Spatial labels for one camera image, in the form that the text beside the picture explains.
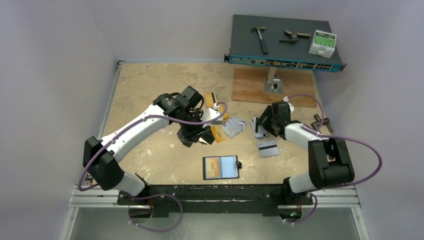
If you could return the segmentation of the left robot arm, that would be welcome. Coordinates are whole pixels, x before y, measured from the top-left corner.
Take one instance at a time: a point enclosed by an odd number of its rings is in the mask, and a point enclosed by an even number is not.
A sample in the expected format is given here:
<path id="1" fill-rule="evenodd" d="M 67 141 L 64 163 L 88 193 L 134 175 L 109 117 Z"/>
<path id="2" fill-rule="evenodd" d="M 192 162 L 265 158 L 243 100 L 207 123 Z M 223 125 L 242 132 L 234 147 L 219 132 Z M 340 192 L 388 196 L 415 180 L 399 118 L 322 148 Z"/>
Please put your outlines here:
<path id="1" fill-rule="evenodd" d="M 192 86 L 181 93 L 159 95 L 138 117 L 119 130 L 98 139 L 89 137 L 84 143 L 82 166 L 95 184 L 104 191 L 118 189 L 129 194 L 138 205 L 149 199 L 148 184 L 136 174 L 125 172 L 119 163 L 141 142 L 172 123 L 180 126 L 179 141 L 186 147 L 194 143 L 214 142 L 209 120 L 201 109 L 205 100 Z"/>

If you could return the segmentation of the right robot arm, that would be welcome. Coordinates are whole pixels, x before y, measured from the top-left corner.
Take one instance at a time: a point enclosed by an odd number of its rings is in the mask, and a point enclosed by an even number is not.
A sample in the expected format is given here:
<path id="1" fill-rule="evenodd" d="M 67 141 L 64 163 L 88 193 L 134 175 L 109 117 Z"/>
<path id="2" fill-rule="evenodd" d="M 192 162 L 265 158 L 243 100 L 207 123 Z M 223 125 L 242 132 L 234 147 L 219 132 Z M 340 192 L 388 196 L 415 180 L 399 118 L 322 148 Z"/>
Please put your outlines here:
<path id="1" fill-rule="evenodd" d="M 268 105 L 256 120 L 258 126 L 275 137 L 297 144 L 308 152 L 307 172 L 283 181 L 280 196 L 288 204 L 301 193 L 351 183 L 355 172 L 347 144 L 343 139 L 319 136 L 291 114 L 294 106 L 286 101 Z"/>

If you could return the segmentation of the black leather card holder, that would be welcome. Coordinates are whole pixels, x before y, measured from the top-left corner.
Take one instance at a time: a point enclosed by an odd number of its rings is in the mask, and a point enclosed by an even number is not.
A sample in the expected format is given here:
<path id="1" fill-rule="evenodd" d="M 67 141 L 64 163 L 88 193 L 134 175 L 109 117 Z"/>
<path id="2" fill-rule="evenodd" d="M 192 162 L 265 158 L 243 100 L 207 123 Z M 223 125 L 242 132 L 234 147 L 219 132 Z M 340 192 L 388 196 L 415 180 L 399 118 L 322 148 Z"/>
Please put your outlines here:
<path id="1" fill-rule="evenodd" d="M 219 158 L 219 178 L 206 178 L 206 158 Z M 202 174 L 204 180 L 239 179 L 241 169 L 242 163 L 238 160 L 238 157 L 236 155 L 207 156 L 202 158 Z"/>

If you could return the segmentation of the grey card black stripe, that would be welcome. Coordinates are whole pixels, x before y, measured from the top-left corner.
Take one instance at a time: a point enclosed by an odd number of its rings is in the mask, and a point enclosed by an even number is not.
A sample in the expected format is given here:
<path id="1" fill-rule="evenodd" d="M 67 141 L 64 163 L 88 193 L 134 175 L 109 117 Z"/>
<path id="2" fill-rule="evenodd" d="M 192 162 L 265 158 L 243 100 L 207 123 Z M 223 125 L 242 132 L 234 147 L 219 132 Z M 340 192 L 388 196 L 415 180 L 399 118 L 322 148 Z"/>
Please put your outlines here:
<path id="1" fill-rule="evenodd" d="M 278 156 L 280 151 L 275 140 L 263 141 L 257 144 L 261 158 Z"/>

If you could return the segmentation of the yellow card stack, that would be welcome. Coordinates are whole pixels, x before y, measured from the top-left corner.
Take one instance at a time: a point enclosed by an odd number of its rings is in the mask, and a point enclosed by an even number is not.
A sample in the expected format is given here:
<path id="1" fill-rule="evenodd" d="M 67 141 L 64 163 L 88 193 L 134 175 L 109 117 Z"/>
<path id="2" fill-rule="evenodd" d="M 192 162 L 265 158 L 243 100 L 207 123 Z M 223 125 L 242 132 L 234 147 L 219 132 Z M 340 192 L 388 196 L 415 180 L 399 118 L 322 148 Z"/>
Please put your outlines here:
<path id="1" fill-rule="evenodd" d="M 217 96 L 214 92 L 208 92 L 204 95 L 204 100 L 207 108 L 212 108 L 218 111 L 220 114 L 224 111 L 225 106 L 223 104 L 218 104 Z"/>

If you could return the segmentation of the black card stack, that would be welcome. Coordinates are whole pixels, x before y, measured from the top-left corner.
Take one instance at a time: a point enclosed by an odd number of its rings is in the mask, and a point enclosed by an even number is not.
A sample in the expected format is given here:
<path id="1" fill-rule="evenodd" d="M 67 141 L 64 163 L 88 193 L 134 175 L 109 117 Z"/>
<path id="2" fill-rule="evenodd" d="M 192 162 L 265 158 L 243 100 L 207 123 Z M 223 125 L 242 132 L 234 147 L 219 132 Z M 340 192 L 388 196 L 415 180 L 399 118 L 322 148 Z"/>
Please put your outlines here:
<path id="1" fill-rule="evenodd" d="M 211 145 L 215 141 L 215 138 L 209 126 L 203 129 L 192 130 L 182 127 L 177 132 L 177 137 L 179 141 L 188 148 L 190 148 L 194 143 L 201 143 L 202 145 Z"/>

